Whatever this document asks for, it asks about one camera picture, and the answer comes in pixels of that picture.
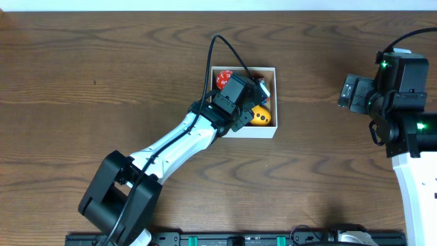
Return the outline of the orange rubber duck toy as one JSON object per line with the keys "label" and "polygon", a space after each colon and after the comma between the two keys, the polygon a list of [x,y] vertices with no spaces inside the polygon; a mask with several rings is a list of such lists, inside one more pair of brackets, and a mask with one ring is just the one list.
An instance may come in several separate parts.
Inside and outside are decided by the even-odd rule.
{"label": "orange rubber duck toy", "polygon": [[250,123],[253,126],[267,126],[269,125],[272,116],[267,108],[262,105],[258,105],[252,108],[252,112],[254,113],[253,119]]}

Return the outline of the red polyhedral die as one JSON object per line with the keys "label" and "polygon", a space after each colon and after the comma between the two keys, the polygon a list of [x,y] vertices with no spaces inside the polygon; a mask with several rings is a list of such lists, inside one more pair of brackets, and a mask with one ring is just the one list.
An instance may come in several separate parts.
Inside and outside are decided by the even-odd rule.
{"label": "red polyhedral die", "polygon": [[216,77],[216,86],[223,90],[233,74],[232,70],[223,70]]}

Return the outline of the red grey toy truck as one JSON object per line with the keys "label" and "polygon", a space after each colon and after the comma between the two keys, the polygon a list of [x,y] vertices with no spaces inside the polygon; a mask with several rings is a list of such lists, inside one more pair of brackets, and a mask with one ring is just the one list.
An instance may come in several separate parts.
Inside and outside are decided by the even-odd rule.
{"label": "red grey toy truck", "polygon": [[[258,78],[257,81],[258,81],[259,83],[264,83],[265,86],[267,87],[267,89],[270,91],[270,84],[267,82],[267,80],[266,80],[265,78],[263,78],[263,77]],[[270,100],[270,97],[269,97],[267,100],[264,100],[264,101],[262,102],[262,104],[265,105],[269,100]]]}

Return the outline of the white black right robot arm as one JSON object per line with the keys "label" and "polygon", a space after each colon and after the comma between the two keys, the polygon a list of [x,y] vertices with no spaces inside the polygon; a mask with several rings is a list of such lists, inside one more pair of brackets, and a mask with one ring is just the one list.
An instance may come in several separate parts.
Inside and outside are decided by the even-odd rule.
{"label": "white black right robot arm", "polygon": [[436,114],[425,111],[428,60],[409,50],[378,56],[374,78],[347,75],[338,105],[371,118],[397,176],[409,245],[436,244]]}

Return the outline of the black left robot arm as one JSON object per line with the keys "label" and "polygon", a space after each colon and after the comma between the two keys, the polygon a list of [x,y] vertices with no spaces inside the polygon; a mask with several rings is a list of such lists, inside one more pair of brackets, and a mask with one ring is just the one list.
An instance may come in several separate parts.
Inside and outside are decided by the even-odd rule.
{"label": "black left robot arm", "polygon": [[204,92],[182,122],[152,145],[128,156],[115,150],[100,164],[79,212],[102,236],[94,245],[148,245],[151,221],[166,179],[216,139],[239,131],[270,95],[258,79],[233,74],[222,90]]}

